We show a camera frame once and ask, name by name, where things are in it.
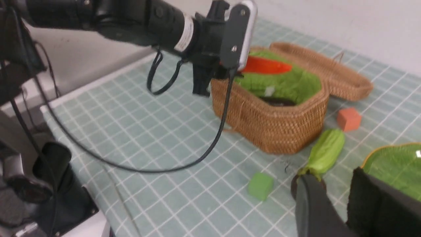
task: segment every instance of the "green plate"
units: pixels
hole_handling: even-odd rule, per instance
[[[421,143],[381,147],[361,166],[363,170],[402,193],[421,201]]]

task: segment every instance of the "green cloth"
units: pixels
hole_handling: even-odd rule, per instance
[[[421,143],[388,146],[375,150],[363,166],[364,172],[421,201]]]
[[[269,50],[251,52],[251,56],[263,57],[291,64]],[[271,97],[284,98],[302,104],[322,88],[318,76],[293,65],[290,72],[282,74],[244,73],[244,77],[235,78],[235,82],[258,97],[265,95],[269,86],[275,87]]]

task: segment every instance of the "grid pattern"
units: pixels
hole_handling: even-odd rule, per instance
[[[296,43],[329,57],[345,52],[342,62],[372,80],[375,88],[360,102],[331,98],[326,128],[335,128],[341,108],[355,107],[361,128],[346,134],[345,147],[324,179],[328,195],[346,219],[352,170],[375,148],[420,141],[421,78],[343,50],[292,29],[258,20],[253,45],[273,41]],[[155,88],[171,77],[178,59],[165,55]],[[192,70],[183,66],[165,94],[154,97],[145,87],[150,63],[74,99],[55,111],[83,144],[107,159],[130,167],[168,168],[203,154],[213,140],[219,119],[211,100],[191,94]],[[312,146],[291,156],[263,153],[239,134],[224,133],[201,164],[173,174],[139,175],[99,164],[76,148],[48,113],[44,117],[58,141],[73,152],[72,166],[105,212],[117,237],[295,237],[292,177]],[[256,172],[275,178],[265,202],[247,195]]]

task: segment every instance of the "red object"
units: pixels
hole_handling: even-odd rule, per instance
[[[360,127],[361,119],[362,116],[355,108],[348,108],[339,111],[337,122],[344,132],[349,132]]]
[[[248,56],[247,64],[241,73],[281,74],[291,71],[292,66],[283,62]]]

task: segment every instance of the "orange cube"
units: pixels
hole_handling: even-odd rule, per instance
[[[349,132],[360,127],[361,119],[362,116],[355,108],[347,108],[339,111],[337,122],[344,132]]]

